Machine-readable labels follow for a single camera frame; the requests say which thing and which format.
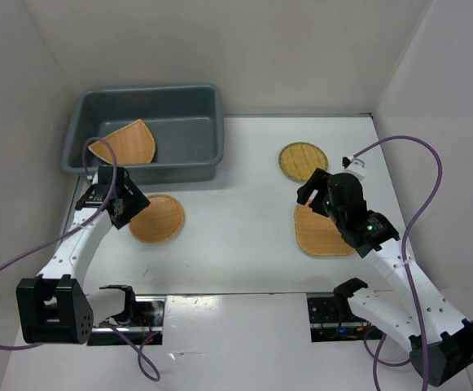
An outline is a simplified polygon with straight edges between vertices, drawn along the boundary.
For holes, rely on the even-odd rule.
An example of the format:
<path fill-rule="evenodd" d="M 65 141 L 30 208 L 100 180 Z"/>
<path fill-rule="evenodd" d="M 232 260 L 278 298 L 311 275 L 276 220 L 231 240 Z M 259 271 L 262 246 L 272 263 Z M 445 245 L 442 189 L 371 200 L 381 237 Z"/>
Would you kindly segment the triangular orange woven tray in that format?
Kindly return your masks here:
<path fill-rule="evenodd" d="M 150 164 L 155 157 L 154 136 L 141 119 L 114 131 L 104 140 L 112 148 L 119 166 Z"/>

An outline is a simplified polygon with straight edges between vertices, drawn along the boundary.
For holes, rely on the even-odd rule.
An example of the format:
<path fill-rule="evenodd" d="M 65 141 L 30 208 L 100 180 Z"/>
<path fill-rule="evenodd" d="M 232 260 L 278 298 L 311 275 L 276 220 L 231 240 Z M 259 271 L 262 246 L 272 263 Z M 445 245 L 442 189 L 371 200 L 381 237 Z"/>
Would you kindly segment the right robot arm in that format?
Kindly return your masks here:
<path fill-rule="evenodd" d="M 345 243 L 384 278 L 401 308 L 384 301 L 359 278 L 334 290 L 333 311 L 342 320 L 364 319 L 409 355 L 428 385 L 439 387 L 473 363 L 473 320 L 436 288 L 416 261 L 402 251 L 398 231 L 369 210 L 356 174 L 316 169 L 297 191 L 297 202 L 329 218 Z"/>

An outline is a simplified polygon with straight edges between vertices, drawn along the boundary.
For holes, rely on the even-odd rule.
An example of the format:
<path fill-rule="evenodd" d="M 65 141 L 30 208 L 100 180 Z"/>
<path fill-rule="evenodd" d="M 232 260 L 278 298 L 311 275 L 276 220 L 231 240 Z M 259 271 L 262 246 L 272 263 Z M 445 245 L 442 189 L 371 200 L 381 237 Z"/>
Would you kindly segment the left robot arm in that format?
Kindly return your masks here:
<path fill-rule="evenodd" d="M 20 280 L 16 298 L 24 341 L 29 344 L 85 344 L 94 327 L 112 318 L 122 326 L 138 316 L 131 286 L 82 288 L 105 235 L 126 226 L 150 202 L 127 170 L 101 166 L 77 201 L 67 238 L 37 276 Z"/>

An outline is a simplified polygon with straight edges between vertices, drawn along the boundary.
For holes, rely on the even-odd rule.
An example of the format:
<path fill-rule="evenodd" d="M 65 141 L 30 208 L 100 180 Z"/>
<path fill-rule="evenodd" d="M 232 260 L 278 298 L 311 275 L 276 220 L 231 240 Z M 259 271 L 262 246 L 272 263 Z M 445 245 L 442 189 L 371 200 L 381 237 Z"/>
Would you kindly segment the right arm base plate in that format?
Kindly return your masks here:
<path fill-rule="evenodd" d="M 310 336 L 313 343 L 362 340 L 379 340 L 381 332 L 364 319 L 343 314 L 338 310 L 330 293 L 308 294 Z"/>

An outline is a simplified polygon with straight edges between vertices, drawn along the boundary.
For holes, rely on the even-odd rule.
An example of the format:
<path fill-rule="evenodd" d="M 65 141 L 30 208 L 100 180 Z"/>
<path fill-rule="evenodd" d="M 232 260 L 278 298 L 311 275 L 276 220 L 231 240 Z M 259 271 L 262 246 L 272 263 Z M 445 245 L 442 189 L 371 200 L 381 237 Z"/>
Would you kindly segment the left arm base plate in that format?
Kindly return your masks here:
<path fill-rule="evenodd" d="M 149 345 L 162 345 L 165 296 L 136 296 L 130 315 L 118 314 L 110 320 L 125 337 L 136 346 L 154 334 Z M 88 346 L 120 346 L 127 343 L 108 327 L 96 327 L 87 342 Z"/>

